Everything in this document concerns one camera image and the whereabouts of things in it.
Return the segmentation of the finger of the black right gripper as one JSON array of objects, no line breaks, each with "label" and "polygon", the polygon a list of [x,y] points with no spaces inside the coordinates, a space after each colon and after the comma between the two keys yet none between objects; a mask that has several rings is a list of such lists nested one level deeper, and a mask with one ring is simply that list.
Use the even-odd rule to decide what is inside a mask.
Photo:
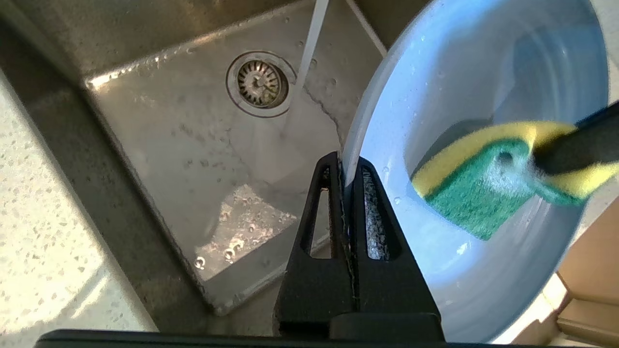
[{"label": "finger of the black right gripper", "polygon": [[533,163],[545,174],[558,175],[619,160],[619,103],[601,109],[533,152]]}]

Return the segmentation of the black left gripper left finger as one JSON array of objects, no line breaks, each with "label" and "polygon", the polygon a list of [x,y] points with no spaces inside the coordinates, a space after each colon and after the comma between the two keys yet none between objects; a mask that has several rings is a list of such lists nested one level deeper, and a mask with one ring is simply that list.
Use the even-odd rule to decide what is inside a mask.
[{"label": "black left gripper left finger", "polygon": [[[274,306],[274,333],[328,338],[331,320],[355,307],[352,257],[343,215],[341,166],[331,152],[316,163],[300,225]],[[331,257],[311,255],[321,192],[327,192]]]}]

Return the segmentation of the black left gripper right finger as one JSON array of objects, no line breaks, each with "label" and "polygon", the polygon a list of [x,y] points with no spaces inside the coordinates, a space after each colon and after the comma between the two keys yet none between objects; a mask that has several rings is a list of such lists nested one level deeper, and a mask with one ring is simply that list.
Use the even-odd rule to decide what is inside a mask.
[{"label": "black left gripper right finger", "polygon": [[[370,258],[366,208],[387,246],[385,260]],[[354,261],[354,311],[346,338],[354,341],[444,341],[441,315],[374,166],[358,161],[350,198],[350,251]]]}]

